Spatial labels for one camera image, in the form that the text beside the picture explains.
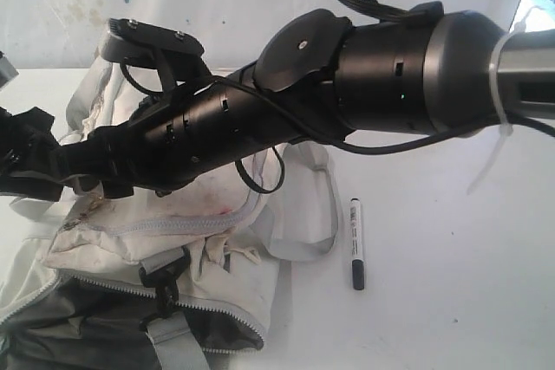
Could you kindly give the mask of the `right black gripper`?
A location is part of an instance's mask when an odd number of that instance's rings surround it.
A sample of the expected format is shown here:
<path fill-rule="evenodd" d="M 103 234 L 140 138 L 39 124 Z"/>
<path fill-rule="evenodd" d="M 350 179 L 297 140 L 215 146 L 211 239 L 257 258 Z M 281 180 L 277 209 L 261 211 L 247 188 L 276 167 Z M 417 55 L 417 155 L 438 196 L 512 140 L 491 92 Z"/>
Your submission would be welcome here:
<path fill-rule="evenodd" d="M 283 111 L 233 76 L 202 77 L 141 104 L 120 125 L 59 147 L 51 158 L 53 176 L 92 179 L 108 198 L 128 197 L 136 188 L 177 191 L 203 173 L 285 142 Z"/>

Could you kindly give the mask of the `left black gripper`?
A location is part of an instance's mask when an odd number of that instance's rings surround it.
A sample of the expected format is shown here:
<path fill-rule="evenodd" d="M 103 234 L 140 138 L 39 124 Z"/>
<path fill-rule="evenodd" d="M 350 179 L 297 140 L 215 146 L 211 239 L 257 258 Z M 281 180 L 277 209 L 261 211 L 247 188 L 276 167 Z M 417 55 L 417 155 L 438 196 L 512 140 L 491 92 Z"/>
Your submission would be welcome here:
<path fill-rule="evenodd" d="M 11 114 L 1 109 L 1 194 L 58 199 L 63 182 L 54 178 L 51 153 L 60 147 L 51 132 L 55 117 L 38 107 Z"/>

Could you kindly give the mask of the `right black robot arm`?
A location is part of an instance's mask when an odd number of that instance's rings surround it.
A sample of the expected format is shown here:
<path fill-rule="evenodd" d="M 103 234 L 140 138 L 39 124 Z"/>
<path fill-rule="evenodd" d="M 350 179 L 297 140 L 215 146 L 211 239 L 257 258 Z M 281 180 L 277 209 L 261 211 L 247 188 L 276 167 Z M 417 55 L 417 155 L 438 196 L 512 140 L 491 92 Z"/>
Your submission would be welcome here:
<path fill-rule="evenodd" d="M 60 180 L 108 196 L 176 191 L 281 143 L 402 153 L 554 115 L 554 33 L 506 33 L 477 12 L 421 4 L 355 26 L 328 10 L 285 25 L 249 65 L 221 77 L 199 55 L 152 56 L 164 84 L 125 122 L 57 149 Z"/>

